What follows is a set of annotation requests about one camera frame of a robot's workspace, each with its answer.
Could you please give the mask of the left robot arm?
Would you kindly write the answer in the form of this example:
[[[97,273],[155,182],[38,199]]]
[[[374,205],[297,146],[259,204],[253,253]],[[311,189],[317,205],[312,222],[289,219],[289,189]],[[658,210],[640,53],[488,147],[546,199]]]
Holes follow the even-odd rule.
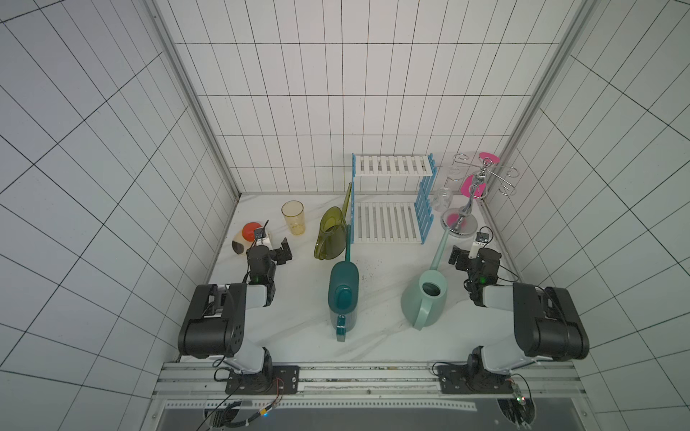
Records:
[[[265,393],[275,383],[272,358],[267,348],[244,339],[246,312],[271,306],[277,267],[292,260],[292,252],[283,240],[274,250],[255,244],[246,257],[248,272],[242,282],[196,287],[181,324],[178,350],[197,359],[219,356],[229,367],[229,389]]]

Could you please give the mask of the mint green watering can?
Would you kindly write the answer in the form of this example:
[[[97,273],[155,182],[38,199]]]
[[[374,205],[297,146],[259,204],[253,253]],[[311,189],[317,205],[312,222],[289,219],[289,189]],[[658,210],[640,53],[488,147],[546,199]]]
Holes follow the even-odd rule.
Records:
[[[414,278],[401,297],[402,313],[415,330],[423,330],[435,324],[445,308],[447,279],[438,267],[447,245],[447,238],[449,230],[445,228],[429,269]]]

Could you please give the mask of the olive green watering can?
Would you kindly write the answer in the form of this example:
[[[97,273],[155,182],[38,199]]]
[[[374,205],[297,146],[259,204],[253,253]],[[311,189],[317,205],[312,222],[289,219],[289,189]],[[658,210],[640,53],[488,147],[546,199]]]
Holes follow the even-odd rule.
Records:
[[[323,215],[314,246],[314,257],[318,260],[333,260],[339,257],[349,243],[347,213],[350,204],[352,183],[349,184],[341,207],[331,207]]]

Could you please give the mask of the dark teal watering can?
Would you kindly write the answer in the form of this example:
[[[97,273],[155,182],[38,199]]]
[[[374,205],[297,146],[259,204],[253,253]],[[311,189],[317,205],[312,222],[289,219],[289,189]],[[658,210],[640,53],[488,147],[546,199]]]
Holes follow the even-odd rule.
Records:
[[[330,274],[328,305],[336,339],[344,342],[358,319],[359,269],[351,261],[351,226],[347,226],[345,259],[334,265]]]

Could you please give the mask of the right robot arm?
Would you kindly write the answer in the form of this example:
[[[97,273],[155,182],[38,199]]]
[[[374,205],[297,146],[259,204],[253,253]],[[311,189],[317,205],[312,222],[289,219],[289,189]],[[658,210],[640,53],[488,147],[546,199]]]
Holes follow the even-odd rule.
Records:
[[[512,313],[512,329],[506,338],[475,348],[462,366],[448,366],[447,379],[464,382],[471,393],[498,393],[510,386],[514,370],[589,355],[589,336],[567,289],[501,285],[501,254],[489,248],[455,246],[448,262],[467,274],[464,288],[475,305]]]

